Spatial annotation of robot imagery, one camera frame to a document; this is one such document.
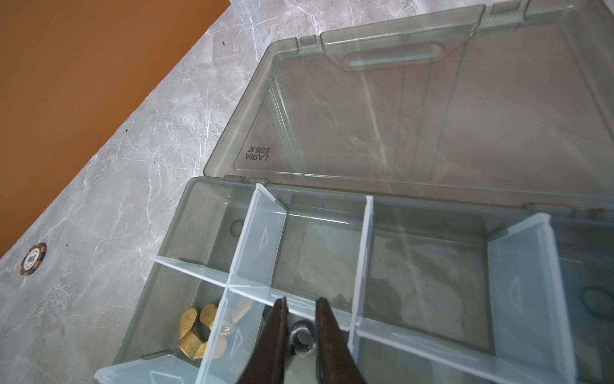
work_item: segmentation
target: silver metal ring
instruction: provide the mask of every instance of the silver metal ring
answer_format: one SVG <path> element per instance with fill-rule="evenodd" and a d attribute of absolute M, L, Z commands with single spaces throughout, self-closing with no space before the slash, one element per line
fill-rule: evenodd
<path fill-rule="evenodd" d="M 298 339 L 298 335 L 306 334 L 309 336 L 310 343 L 303 343 Z M 316 328 L 308 320 L 299 320 L 290 328 L 290 346 L 294 352 L 304 358 L 316 352 Z"/>

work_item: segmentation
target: transparent lid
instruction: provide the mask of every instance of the transparent lid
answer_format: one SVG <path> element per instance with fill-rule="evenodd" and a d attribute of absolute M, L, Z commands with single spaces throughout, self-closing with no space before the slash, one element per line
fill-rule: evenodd
<path fill-rule="evenodd" d="M 275 42 L 204 173 L 612 208 L 613 20 L 507 1 Z"/>

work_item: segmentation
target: marble surface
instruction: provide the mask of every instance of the marble surface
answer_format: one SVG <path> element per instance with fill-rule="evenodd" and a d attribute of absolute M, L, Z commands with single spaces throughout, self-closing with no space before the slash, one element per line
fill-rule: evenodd
<path fill-rule="evenodd" d="M 2 381 L 89 383 L 112 362 L 182 190 L 270 42 L 485 2 L 233 2 L 0 259 Z M 40 241 L 45 260 L 24 278 Z"/>

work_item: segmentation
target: poker chip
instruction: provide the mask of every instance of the poker chip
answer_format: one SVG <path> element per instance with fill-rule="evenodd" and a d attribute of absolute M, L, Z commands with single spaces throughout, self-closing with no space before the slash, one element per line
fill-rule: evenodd
<path fill-rule="evenodd" d="M 21 269 L 19 270 L 19 273 L 21 273 L 23 276 L 33 274 L 42 263 L 46 252 L 47 244 L 45 243 L 38 243 L 30 248 L 26 254 L 26 257 L 24 257 L 23 261 L 21 262 Z"/>

